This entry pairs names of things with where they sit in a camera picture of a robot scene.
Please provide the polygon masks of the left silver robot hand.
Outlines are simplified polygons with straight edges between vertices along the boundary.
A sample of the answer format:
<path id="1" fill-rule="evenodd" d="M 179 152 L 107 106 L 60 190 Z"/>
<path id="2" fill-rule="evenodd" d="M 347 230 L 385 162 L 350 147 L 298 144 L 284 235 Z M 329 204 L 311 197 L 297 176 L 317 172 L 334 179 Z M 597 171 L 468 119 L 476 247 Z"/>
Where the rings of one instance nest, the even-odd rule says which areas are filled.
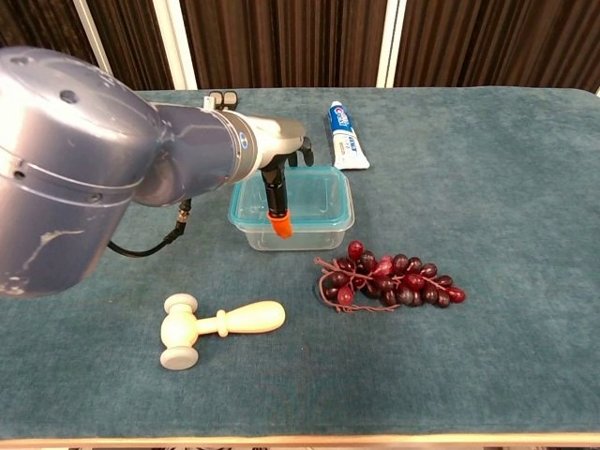
<path id="1" fill-rule="evenodd" d="M 307 166 L 314 164 L 312 143 L 304 125 L 292 119 L 252 117 L 258 149 L 261 152 L 259 169 L 265 186 L 267 217 L 275 234 L 288 239 L 293 235 L 291 213 L 285 179 L 285 166 L 298 165 L 297 154 Z"/>

